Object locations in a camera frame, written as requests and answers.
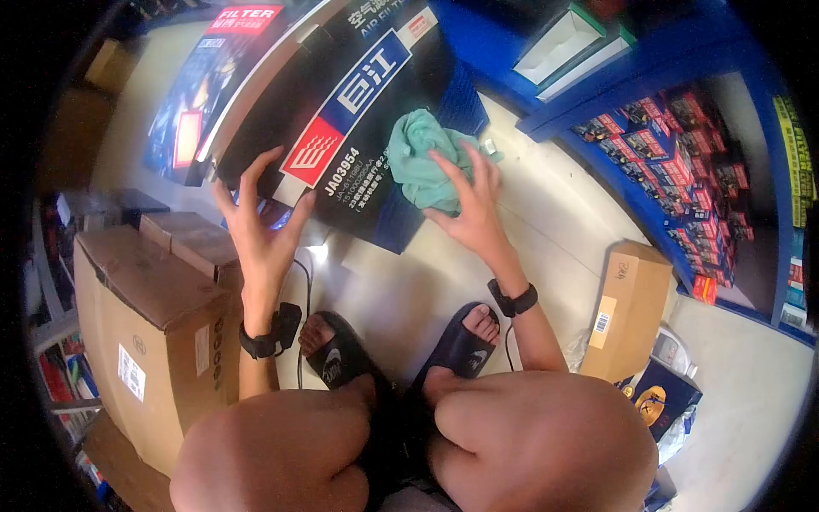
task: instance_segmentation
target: plastic bag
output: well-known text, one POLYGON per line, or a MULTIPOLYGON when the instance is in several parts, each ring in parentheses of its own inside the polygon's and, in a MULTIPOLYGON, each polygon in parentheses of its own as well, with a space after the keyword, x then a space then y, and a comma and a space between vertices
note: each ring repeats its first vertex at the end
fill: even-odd
POLYGON ((568 371, 573 374, 580 369, 583 356, 586 355, 586 349, 589 347, 589 338, 591 338, 591 329, 585 328, 577 333, 572 342, 563 349, 563 358, 566 360, 568 371))
POLYGON ((665 464, 682 448, 683 443, 691 434, 691 425, 694 424, 696 415, 697 405, 689 406, 679 418, 674 420, 671 427, 657 442, 659 465, 665 464))

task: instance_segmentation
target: barcode label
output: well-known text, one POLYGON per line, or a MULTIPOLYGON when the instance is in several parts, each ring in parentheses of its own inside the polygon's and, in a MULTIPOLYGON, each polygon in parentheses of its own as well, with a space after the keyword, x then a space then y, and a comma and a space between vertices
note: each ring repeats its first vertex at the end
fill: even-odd
POLYGON ((120 358, 116 364, 116 374, 133 395, 143 401, 145 398, 145 372, 120 345, 120 358))
POLYGON ((609 316, 606 315, 604 312, 600 312, 597 314, 597 321, 595 322, 595 331, 598 333, 605 333, 606 326, 609 325, 609 316))
POLYGON ((197 377, 210 368, 210 325, 199 329, 196 333, 197 377))

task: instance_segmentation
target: white floor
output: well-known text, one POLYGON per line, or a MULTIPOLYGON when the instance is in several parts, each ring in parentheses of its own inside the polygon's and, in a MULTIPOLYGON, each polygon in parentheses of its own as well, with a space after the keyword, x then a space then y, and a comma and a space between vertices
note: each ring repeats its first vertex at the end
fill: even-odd
MULTIPOLYGON (((141 165, 153 115, 204 28, 177 25, 148 35, 102 145, 93 184, 141 188, 174 210, 198 211, 219 223, 207 184, 185 188, 141 165)), ((485 105, 491 124, 483 137, 506 155, 500 163, 505 186, 500 217, 565 346, 589 327, 607 247, 623 238, 646 240, 565 153, 551 143, 535 144, 514 129, 507 111, 486 99, 485 105)), ((467 301, 491 302, 486 268, 430 222, 400 256, 343 233, 332 233, 327 249, 325 261, 304 249, 298 253, 303 261, 312 258, 312 309, 343 314, 385 373, 404 384, 457 308, 467 301)), ((675 287, 671 281, 665 319, 689 340, 704 391, 694 433, 669 463, 681 493, 675 510, 738 510, 771 468, 793 424, 807 386, 810 351, 770 329, 679 297, 675 287), (777 385, 760 387, 768 375, 777 385), (752 477, 741 477, 748 467, 752 477)), ((289 275, 283 300, 304 307, 305 281, 298 268, 289 275)), ((514 341, 511 346, 517 364, 514 341)), ((323 387, 304 367, 305 385, 323 387)), ((278 369, 283 387, 295 387, 296 350, 278 359, 278 369)), ((498 350, 485 371, 507 369, 498 350)))

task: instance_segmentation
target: wrist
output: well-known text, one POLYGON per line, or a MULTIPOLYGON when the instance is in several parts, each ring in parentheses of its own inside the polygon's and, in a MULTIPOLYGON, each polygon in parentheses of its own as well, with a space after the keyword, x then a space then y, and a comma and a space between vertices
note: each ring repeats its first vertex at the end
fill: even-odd
POLYGON ((484 262, 495 275, 500 290, 507 297, 511 299, 520 297, 529 289, 529 281, 523 273, 518 252, 512 244, 507 242, 504 247, 499 247, 499 250, 484 259, 484 262))
POLYGON ((276 311, 278 288, 275 294, 256 293, 245 287, 242 290, 242 304, 244 305, 245 332, 251 338, 270 334, 270 324, 273 313, 276 311))

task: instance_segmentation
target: leg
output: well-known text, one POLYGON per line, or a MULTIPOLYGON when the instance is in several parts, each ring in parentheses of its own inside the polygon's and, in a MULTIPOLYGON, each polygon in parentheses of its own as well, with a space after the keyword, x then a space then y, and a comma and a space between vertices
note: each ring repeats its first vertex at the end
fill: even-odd
POLYGON ((469 381, 445 370, 425 386, 441 432, 428 460, 465 512, 639 508, 657 449, 611 384, 552 372, 469 381))
MULTIPOLYGON (((311 316, 300 342, 310 356, 333 338, 311 316)), ((373 377, 335 391, 286 390, 238 402, 187 432, 171 480, 178 512, 364 509, 368 482, 355 465, 369 437, 373 377)))

